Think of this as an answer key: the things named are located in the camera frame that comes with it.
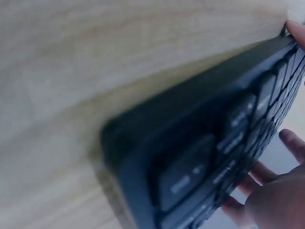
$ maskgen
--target hand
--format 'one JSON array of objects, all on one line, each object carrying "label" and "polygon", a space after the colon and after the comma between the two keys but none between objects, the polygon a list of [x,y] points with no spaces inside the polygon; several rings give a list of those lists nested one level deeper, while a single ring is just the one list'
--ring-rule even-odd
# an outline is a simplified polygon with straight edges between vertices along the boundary
[{"label": "hand", "polygon": [[[305,50],[305,26],[288,21],[287,28]],[[240,228],[254,225],[260,229],[305,228],[305,142],[290,130],[281,131],[280,138],[300,166],[277,175],[261,162],[255,165],[250,171],[254,179],[247,175],[239,185],[248,197],[245,205],[230,197],[222,206]]]}]

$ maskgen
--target desk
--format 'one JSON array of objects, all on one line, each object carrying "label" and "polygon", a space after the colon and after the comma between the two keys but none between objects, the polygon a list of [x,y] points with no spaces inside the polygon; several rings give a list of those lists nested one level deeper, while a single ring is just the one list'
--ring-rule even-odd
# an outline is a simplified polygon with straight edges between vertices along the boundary
[{"label": "desk", "polygon": [[304,1],[1,0],[0,228],[129,229],[98,132],[276,36]]}]

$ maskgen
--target keyboard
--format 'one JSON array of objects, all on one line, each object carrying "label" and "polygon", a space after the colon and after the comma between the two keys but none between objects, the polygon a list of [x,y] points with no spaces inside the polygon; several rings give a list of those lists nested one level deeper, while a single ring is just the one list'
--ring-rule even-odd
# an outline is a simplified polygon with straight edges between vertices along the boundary
[{"label": "keyboard", "polygon": [[139,229],[196,229],[255,165],[301,85],[292,36],[260,43],[111,120],[103,157]]}]

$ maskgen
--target black key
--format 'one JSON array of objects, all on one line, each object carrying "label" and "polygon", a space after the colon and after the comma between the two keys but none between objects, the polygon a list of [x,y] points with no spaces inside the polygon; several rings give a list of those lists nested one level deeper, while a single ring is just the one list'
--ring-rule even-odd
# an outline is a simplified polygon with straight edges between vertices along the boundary
[{"label": "black key", "polygon": [[232,150],[243,141],[247,124],[248,122],[246,120],[240,123],[234,132],[217,145],[216,165],[226,159],[226,157],[231,154]]},{"label": "black key", "polygon": [[267,120],[271,121],[272,118],[275,116],[276,111],[278,110],[279,106],[281,105],[280,102],[276,101],[267,111]]},{"label": "black key", "polygon": [[298,68],[298,66],[301,64],[303,58],[305,56],[305,53],[304,51],[299,48],[296,52],[296,55],[295,55],[295,63],[294,63],[294,66],[293,66],[293,70],[292,70],[292,73],[295,73],[296,69]]},{"label": "black key", "polygon": [[168,211],[204,179],[214,149],[215,137],[206,133],[156,176],[159,208]]},{"label": "black key", "polygon": [[276,100],[281,90],[283,89],[283,82],[286,76],[287,66],[288,64],[284,60],[280,60],[279,62],[276,63],[276,65],[273,68],[273,72],[276,75],[276,83],[271,99],[271,104],[273,104],[273,102]]},{"label": "black key", "polygon": [[240,97],[224,114],[223,137],[228,136],[242,121],[246,120],[252,114],[256,96],[250,92],[246,92],[240,95]]},{"label": "black key", "polygon": [[287,97],[287,94],[288,94],[287,88],[285,88],[285,89],[281,92],[280,98],[278,99],[279,104],[282,104],[282,102],[283,102],[283,101],[285,100],[285,98]]},{"label": "black key", "polygon": [[265,119],[262,119],[258,125],[250,131],[250,134],[248,136],[247,139],[247,144],[246,144],[246,148],[245,151],[248,152],[249,149],[255,144],[255,142],[257,141],[257,138],[259,137],[259,134],[261,132],[262,127],[264,126],[265,123]]},{"label": "black key", "polygon": [[186,200],[183,205],[178,206],[169,214],[167,214],[163,219],[161,219],[159,225],[162,229],[179,229],[186,228],[189,225],[194,225],[196,219],[207,219],[206,213],[210,212],[210,206],[213,205],[215,199],[215,194],[212,194],[208,198],[203,198],[197,196],[197,201],[192,202]]},{"label": "black key", "polygon": [[276,76],[274,74],[269,72],[265,73],[259,78],[259,81],[253,88],[253,92],[257,96],[257,106],[251,121],[251,127],[253,127],[263,115],[265,115],[272,98],[275,79]]},{"label": "black key", "polygon": [[294,62],[295,62],[296,51],[297,51],[297,49],[292,49],[284,57],[284,60],[288,63],[286,76],[285,76],[284,83],[283,83],[284,86],[288,85],[288,82],[292,76],[292,69],[293,69]]}]

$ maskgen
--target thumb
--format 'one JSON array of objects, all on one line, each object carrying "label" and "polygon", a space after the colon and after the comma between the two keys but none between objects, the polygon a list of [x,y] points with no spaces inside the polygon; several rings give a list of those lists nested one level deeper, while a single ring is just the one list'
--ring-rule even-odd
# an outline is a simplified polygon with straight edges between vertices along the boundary
[{"label": "thumb", "polygon": [[296,21],[287,21],[287,29],[300,47],[305,50],[305,26]]}]

